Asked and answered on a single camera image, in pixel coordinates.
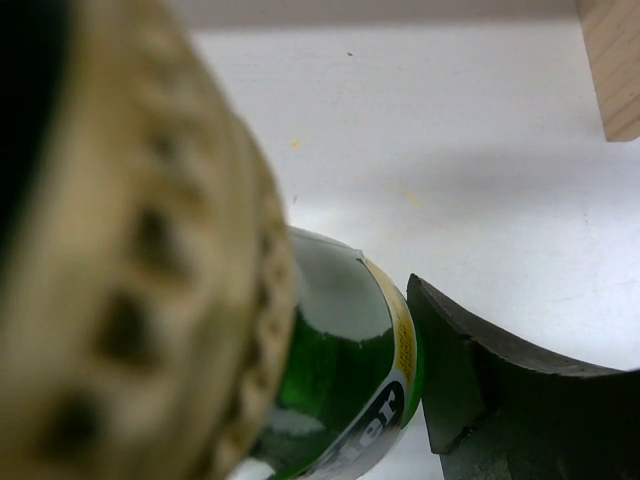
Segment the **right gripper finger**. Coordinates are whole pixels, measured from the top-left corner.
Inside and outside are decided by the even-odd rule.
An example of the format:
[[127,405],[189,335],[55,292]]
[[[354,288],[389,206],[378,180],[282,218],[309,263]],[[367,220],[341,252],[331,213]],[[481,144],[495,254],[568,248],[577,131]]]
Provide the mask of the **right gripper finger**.
[[635,479],[639,375],[579,361],[407,284],[424,343],[422,405],[448,479]]

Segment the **green glass bottle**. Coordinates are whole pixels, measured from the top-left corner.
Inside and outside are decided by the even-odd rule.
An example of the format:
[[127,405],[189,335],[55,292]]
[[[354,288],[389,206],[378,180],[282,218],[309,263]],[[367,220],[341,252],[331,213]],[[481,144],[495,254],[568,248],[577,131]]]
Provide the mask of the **green glass bottle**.
[[422,345],[360,251],[288,225],[162,1],[1,5],[1,475],[356,479]]

